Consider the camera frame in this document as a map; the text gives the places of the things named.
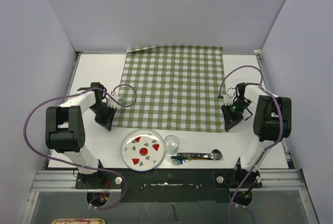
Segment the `white plate with strawberries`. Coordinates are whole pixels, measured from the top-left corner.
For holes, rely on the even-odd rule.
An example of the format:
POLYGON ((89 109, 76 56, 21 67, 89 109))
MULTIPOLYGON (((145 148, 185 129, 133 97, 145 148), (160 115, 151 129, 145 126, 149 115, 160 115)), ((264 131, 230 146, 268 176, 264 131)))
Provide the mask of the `white plate with strawberries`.
POLYGON ((163 138, 150 129, 134 130, 121 144, 121 157, 125 165, 134 171, 152 170, 163 160, 163 138))

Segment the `green white checkered tablecloth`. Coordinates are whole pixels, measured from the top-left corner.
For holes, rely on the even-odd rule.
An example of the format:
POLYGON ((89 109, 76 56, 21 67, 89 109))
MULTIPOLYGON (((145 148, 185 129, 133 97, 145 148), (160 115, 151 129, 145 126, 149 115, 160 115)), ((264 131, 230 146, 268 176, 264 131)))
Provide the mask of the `green white checkered tablecloth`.
POLYGON ((126 52, 113 126, 222 133, 223 48, 173 45, 126 52))

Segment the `clear drinking glass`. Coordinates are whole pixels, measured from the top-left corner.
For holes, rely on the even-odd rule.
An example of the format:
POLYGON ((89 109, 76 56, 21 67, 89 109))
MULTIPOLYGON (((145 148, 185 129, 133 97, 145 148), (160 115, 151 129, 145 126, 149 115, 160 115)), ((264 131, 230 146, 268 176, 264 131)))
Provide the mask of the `clear drinking glass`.
POLYGON ((173 156, 178 152, 180 140, 175 135, 168 135, 164 139, 164 150, 169 156, 173 156))

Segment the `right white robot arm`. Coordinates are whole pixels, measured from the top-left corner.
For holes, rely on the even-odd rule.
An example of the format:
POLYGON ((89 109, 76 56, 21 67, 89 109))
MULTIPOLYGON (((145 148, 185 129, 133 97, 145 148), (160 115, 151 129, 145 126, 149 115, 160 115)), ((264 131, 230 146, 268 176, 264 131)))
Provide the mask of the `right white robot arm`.
POLYGON ((237 161, 232 182, 238 187, 255 181, 263 159, 282 139, 289 137, 292 128, 292 101, 266 91, 258 84, 239 83, 235 87, 233 100, 221 106, 226 131, 246 121, 244 111, 255 105, 253 119, 255 138, 249 148, 237 161))

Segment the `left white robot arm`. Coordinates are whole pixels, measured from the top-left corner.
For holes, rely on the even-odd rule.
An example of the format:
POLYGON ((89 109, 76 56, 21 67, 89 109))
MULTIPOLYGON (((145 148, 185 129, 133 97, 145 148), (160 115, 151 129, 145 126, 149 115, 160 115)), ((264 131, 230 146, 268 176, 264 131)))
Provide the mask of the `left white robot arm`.
POLYGON ((49 149, 62 153, 76 165, 82 183, 100 188, 106 182, 106 173, 94 170, 103 165, 85 146, 83 113, 90 109, 95 114, 95 122, 111 131, 117 109, 108 105, 104 85, 94 82, 90 88, 93 90, 57 107, 47 108, 45 142, 49 149))

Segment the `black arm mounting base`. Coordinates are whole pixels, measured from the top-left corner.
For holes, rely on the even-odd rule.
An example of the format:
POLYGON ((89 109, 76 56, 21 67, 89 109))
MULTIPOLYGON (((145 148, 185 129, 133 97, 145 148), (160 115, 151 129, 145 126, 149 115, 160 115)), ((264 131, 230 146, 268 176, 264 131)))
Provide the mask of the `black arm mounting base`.
POLYGON ((103 206, 97 191, 105 190, 105 196, 120 191, 121 203, 167 203, 215 201, 228 203, 232 192, 241 188, 234 200, 251 201, 251 190, 261 188, 258 172, 248 173, 237 169, 153 169, 136 172, 118 169, 118 174, 98 173, 97 178, 87 179, 77 175, 75 188, 88 190, 87 199, 94 205, 103 206))

